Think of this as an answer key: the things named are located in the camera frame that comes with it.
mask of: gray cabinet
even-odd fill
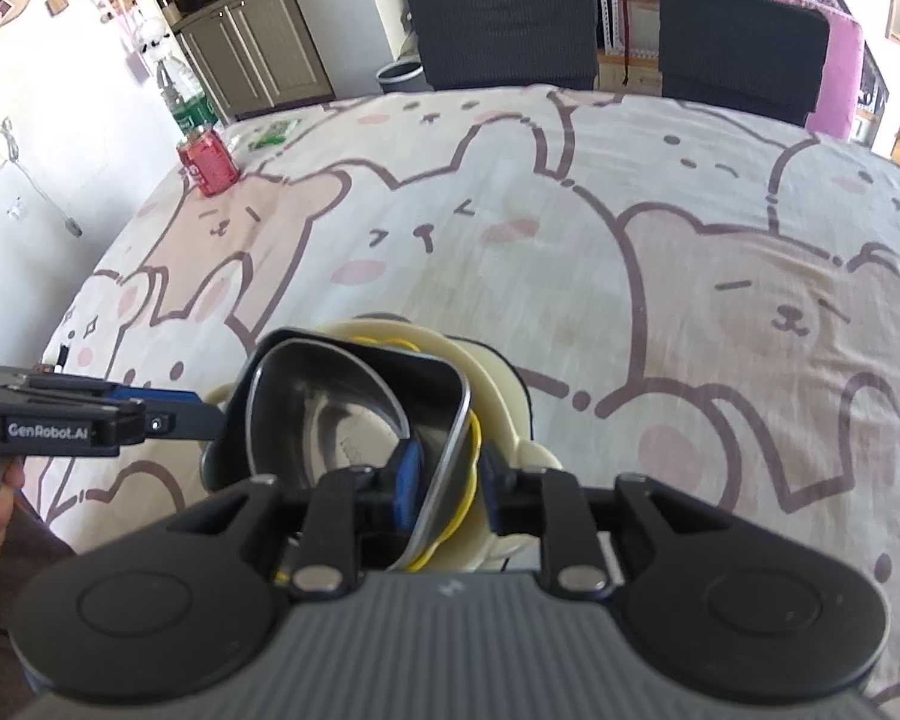
[[[178,33],[226,119],[333,93],[296,0],[225,0]]]

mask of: cartoon nose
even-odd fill
[[[778,306],[776,308],[783,319],[789,319],[790,322],[799,322],[803,319],[803,312],[797,306]]]

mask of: metal screw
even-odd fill
[[[332,565],[307,565],[293,575],[304,592],[333,592],[343,584],[343,574]]]
[[[569,565],[557,575],[557,581],[568,592],[599,592],[607,586],[607,575],[592,565]]]

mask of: trash can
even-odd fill
[[[377,71],[377,83],[385,95],[391,92],[432,92],[419,59],[398,59]]]

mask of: red strap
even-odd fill
[[[629,82],[629,3],[620,0],[624,20],[624,86]]]

